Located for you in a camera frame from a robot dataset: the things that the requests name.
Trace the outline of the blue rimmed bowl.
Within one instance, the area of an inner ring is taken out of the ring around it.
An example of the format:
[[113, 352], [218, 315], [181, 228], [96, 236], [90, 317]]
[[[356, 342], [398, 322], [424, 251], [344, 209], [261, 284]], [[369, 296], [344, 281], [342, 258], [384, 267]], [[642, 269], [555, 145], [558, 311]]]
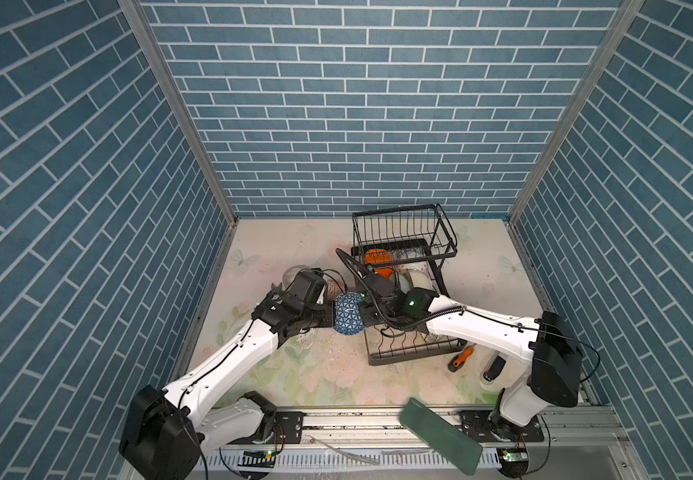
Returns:
[[360, 306], [364, 297], [357, 292], [340, 294], [334, 300], [334, 331], [346, 335], [357, 335], [365, 330]]

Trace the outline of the orange plastic bowl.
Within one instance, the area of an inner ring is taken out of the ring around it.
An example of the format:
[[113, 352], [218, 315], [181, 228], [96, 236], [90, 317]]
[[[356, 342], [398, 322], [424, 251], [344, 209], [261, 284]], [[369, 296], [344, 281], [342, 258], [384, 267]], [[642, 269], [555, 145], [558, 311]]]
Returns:
[[394, 270], [389, 265], [391, 261], [392, 256], [390, 252], [384, 249], [371, 249], [365, 254], [365, 263], [371, 266], [376, 274], [379, 274], [386, 280], [391, 280], [394, 275]]

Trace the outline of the cream bowl striped outside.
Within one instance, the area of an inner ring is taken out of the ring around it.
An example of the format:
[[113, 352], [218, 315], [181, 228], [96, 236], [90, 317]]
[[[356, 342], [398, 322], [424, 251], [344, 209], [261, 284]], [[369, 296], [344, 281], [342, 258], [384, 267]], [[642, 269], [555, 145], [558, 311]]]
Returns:
[[414, 288], [422, 288], [424, 290], [437, 292], [432, 278], [430, 278], [430, 276], [428, 276], [428, 274], [426, 274], [424, 271], [412, 269], [408, 271], [408, 276], [410, 277], [410, 282]]

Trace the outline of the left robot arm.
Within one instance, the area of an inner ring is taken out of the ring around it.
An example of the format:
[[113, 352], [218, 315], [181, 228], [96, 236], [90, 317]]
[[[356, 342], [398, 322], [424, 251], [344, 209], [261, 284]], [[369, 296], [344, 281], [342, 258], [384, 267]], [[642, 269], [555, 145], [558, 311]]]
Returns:
[[208, 360], [162, 389], [144, 386], [130, 402], [120, 455], [146, 479], [184, 479], [206, 452], [242, 438], [266, 439], [276, 407], [250, 392], [216, 409], [216, 402], [286, 340], [332, 327], [320, 269], [300, 270], [288, 287], [274, 287], [250, 320]]

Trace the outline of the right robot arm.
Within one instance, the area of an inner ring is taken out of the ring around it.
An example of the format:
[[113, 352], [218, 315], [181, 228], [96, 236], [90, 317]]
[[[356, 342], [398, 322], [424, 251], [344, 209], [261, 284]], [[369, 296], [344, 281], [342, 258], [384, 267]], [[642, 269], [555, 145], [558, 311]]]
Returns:
[[366, 322], [458, 338], [505, 360], [489, 381], [500, 395], [492, 422], [525, 427], [550, 406], [578, 405], [582, 343], [558, 326], [554, 313], [545, 311], [541, 318], [500, 314], [416, 284], [404, 291], [372, 271], [357, 273], [355, 280], [368, 296]]

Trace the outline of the black and white marker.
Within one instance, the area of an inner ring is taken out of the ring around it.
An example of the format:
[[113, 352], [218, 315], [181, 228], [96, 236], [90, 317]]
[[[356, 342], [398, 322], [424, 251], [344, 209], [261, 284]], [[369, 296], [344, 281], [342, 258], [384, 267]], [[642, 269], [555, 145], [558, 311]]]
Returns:
[[482, 380], [486, 383], [496, 381], [506, 366], [506, 360], [500, 355], [494, 356], [486, 365], [482, 373]]

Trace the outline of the dark green rectangular tray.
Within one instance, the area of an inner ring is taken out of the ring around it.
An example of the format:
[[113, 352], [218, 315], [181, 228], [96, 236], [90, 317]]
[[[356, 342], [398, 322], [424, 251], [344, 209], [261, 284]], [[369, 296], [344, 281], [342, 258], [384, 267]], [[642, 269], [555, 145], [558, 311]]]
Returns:
[[460, 472], [474, 475], [480, 465], [482, 445], [458, 430], [416, 398], [410, 398], [399, 416], [406, 430], [451, 462]]

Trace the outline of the orange handled screwdriver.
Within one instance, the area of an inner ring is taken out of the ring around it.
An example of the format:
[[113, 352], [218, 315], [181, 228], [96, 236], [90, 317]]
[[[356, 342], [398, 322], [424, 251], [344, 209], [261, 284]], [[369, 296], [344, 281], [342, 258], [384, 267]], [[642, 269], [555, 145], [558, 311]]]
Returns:
[[450, 372], [458, 372], [461, 370], [473, 353], [474, 347], [467, 346], [448, 363], [448, 370]]

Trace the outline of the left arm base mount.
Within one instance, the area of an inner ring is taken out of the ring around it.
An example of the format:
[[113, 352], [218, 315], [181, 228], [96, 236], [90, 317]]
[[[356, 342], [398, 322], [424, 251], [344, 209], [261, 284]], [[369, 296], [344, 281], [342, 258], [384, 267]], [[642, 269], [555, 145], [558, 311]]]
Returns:
[[236, 406], [256, 407], [262, 417], [258, 428], [252, 434], [232, 440], [230, 445], [271, 444], [278, 443], [300, 444], [304, 430], [304, 412], [296, 410], [280, 410], [274, 403], [256, 391], [244, 394]]

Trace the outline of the aluminium front rail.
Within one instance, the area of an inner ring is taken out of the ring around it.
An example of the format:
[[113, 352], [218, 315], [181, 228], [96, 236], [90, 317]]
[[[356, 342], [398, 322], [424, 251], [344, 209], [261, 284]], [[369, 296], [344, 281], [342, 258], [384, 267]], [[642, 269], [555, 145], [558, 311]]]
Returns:
[[[462, 431], [459, 412], [484, 405], [454, 405], [432, 409]], [[272, 443], [288, 447], [322, 441], [334, 446], [410, 447], [420, 438], [400, 424], [398, 407], [314, 407], [280, 410], [304, 412], [300, 444]], [[615, 444], [625, 438], [624, 428], [610, 407], [581, 405], [575, 408], [549, 407], [538, 416], [545, 441], [536, 444], [598, 446]]]

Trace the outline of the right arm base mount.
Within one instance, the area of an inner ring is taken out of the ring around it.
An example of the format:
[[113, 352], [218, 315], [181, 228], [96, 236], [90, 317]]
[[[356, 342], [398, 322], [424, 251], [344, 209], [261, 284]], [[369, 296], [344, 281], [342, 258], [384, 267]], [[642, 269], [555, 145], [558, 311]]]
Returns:
[[543, 443], [545, 436], [538, 416], [534, 416], [526, 426], [518, 426], [502, 416], [502, 390], [492, 410], [470, 408], [459, 412], [462, 432], [470, 438], [485, 443]]

